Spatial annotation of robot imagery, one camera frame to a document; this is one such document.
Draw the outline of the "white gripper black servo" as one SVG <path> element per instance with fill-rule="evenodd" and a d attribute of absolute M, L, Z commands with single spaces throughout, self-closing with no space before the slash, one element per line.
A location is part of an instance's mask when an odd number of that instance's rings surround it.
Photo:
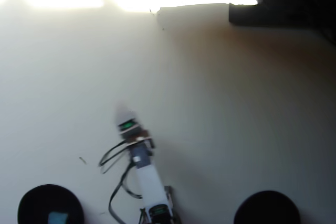
<path fill-rule="evenodd" d="M 142 127 L 136 120 L 135 112 L 124 103 L 118 103 L 116 106 L 115 124 L 118 126 L 119 134 L 126 144 L 144 142 L 149 147 L 154 147 L 150 132 Z"/>

